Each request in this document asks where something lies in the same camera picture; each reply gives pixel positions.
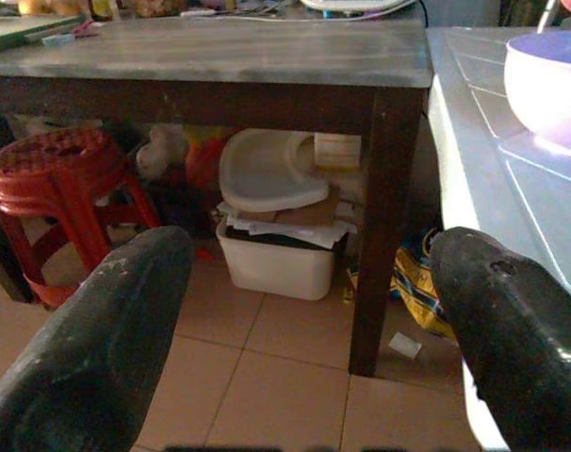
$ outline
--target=orange object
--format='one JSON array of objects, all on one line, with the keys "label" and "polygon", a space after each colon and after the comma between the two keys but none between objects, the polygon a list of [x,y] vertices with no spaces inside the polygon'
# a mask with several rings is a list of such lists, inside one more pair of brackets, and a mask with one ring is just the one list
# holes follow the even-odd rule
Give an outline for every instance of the orange object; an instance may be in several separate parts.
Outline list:
[{"label": "orange object", "polygon": [[[117,188],[128,188],[135,205],[96,206]],[[30,244],[20,218],[53,217],[58,224]],[[97,129],[63,129],[16,141],[0,151],[0,223],[32,290],[57,307],[76,287],[52,287],[43,264],[68,241],[87,271],[110,251],[106,226],[133,222],[160,226],[124,153]]]}]

